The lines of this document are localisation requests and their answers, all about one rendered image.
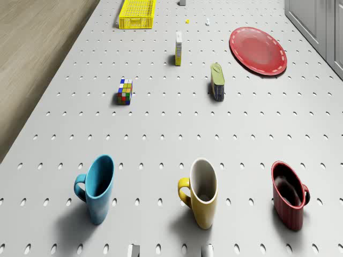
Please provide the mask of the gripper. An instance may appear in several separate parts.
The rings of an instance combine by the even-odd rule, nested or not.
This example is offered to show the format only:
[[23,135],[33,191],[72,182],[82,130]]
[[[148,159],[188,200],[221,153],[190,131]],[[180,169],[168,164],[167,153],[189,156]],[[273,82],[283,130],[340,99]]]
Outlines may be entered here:
[[[128,257],[140,257],[140,245],[130,244]],[[200,250],[200,257],[214,257],[213,246],[211,244],[203,245]]]

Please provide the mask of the blue mug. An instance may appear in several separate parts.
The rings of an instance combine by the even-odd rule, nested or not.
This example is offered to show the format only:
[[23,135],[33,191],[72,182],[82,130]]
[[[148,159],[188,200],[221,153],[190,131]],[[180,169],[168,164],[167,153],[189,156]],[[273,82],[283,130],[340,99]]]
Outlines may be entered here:
[[91,222],[101,224],[108,213],[114,183],[114,161],[109,155],[99,156],[86,174],[77,176],[74,193],[86,203]]

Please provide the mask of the yellow mug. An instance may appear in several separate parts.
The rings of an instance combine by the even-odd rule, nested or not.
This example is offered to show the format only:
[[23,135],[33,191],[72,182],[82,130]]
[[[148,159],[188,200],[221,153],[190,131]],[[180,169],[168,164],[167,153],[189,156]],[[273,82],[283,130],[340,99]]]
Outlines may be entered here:
[[190,177],[181,178],[178,196],[194,214],[200,228],[209,229],[214,221],[218,199],[218,179],[211,163],[197,158],[190,169]]

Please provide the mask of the puzzle cube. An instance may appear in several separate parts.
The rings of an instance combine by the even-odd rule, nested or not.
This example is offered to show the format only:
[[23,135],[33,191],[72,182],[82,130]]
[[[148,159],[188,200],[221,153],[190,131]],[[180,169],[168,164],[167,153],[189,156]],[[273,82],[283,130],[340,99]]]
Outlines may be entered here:
[[133,84],[131,79],[121,79],[117,92],[117,103],[121,105],[129,105],[132,98],[132,89]]

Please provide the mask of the red mug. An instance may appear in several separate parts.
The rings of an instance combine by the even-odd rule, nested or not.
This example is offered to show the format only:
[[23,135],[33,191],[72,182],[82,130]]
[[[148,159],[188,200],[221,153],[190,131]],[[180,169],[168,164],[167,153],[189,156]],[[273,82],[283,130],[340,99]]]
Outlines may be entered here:
[[299,231],[303,225],[303,208],[310,201],[308,187],[287,163],[276,161],[271,167],[273,202],[284,225]]

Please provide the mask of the flat-sided can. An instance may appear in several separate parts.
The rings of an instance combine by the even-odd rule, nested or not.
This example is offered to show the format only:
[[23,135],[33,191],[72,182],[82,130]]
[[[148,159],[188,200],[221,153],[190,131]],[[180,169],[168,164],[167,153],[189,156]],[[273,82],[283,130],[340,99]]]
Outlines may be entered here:
[[213,63],[211,68],[211,87],[216,101],[224,100],[225,79],[219,63]]

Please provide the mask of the yellow white box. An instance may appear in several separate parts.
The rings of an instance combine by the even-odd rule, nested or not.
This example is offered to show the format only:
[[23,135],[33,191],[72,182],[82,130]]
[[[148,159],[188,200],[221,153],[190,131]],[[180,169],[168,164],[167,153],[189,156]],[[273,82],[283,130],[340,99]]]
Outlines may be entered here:
[[181,65],[182,58],[182,32],[176,31],[176,46],[175,46],[175,65]]

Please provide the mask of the yellow basket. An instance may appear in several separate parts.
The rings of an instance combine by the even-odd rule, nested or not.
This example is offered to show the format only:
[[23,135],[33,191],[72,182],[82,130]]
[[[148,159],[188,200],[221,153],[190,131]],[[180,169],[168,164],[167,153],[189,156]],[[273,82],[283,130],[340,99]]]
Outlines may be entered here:
[[119,29],[147,29],[154,23],[156,0],[125,0],[119,15]]

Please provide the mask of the red plate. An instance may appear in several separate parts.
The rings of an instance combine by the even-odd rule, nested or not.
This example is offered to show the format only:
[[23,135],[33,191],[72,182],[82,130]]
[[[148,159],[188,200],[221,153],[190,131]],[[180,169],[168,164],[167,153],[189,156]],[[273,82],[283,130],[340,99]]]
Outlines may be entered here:
[[268,33],[253,27],[235,29],[229,39],[234,56],[250,70],[262,75],[278,75],[287,67],[287,56]]

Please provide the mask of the white cabinet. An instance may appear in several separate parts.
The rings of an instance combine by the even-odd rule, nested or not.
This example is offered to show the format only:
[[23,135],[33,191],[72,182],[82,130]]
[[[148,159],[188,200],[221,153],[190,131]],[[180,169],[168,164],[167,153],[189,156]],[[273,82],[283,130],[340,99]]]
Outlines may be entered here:
[[343,0],[285,0],[285,15],[343,80]]

